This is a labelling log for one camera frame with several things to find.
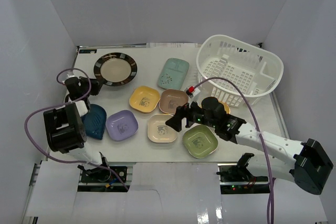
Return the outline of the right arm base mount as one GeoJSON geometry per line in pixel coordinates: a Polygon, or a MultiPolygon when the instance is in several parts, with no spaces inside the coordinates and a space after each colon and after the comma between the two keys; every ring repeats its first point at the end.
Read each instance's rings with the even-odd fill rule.
{"type": "Polygon", "coordinates": [[[254,176],[249,170],[252,153],[245,153],[233,164],[218,164],[217,175],[222,195],[268,194],[270,193],[267,176],[254,176]]]}

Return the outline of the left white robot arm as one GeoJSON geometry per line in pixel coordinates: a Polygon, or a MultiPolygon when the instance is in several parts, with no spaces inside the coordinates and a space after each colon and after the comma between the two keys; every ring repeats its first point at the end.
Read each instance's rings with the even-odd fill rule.
{"type": "Polygon", "coordinates": [[[79,166],[80,169],[93,169],[93,176],[104,182],[110,178],[111,168],[103,154],[87,143],[88,136],[101,140],[104,134],[107,113],[89,101],[89,96],[99,94],[103,83],[71,76],[64,85],[68,104],[43,113],[49,148],[84,161],[86,166],[79,166]]]}

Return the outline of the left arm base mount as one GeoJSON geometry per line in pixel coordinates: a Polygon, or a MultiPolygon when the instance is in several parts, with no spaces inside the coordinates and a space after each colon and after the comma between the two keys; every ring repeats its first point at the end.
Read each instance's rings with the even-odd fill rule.
{"type": "Polygon", "coordinates": [[[128,168],[126,166],[110,166],[119,177],[105,169],[94,168],[85,170],[82,166],[78,184],[79,192],[87,193],[126,193],[129,190],[127,185],[128,168]]]}

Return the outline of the cream square panda plate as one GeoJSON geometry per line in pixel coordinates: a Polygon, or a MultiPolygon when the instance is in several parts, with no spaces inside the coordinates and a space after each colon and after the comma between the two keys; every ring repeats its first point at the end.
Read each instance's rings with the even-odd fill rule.
{"type": "Polygon", "coordinates": [[[147,135],[153,143],[172,143],[177,139],[178,133],[165,122],[172,118],[171,114],[155,114],[148,120],[147,135]]]}

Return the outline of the round black rimmed plate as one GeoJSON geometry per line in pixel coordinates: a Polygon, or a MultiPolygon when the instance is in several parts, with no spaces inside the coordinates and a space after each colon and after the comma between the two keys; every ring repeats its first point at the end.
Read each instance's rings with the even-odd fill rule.
{"type": "Polygon", "coordinates": [[[131,82],[137,72],[136,61],[131,56],[121,52],[103,55],[93,67],[95,78],[110,87],[119,87],[131,82]]]}

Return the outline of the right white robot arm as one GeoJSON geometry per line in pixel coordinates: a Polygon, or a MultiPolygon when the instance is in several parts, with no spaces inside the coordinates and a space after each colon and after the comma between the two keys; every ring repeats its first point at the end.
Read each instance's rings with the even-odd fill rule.
{"type": "Polygon", "coordinates": [[[186,103],[176,108],[175,114],[165,124],[177,132],[194,123],[213,128],[222,140],[249,146],[283,162],[277,178],[293,180],[304,191],[321,195],[333,170],[333,164],[322,145],[314,140],[291,140],[268,132],[258,131],[244,119],[226,113],[224,106],[215,98],[205,98],[200,105],[186,103]]]}

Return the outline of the orange square panda plate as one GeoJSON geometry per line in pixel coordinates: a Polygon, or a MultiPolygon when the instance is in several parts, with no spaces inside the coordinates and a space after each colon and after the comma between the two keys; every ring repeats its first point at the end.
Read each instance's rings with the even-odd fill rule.
{"type": "Polygon", "coordinates": [[[220,102],[218,100],[216,100],[216,106],[215,106],[215,112],[218,115],[227,115],[230,114],[230,108],[226,103],[220,102]]]}

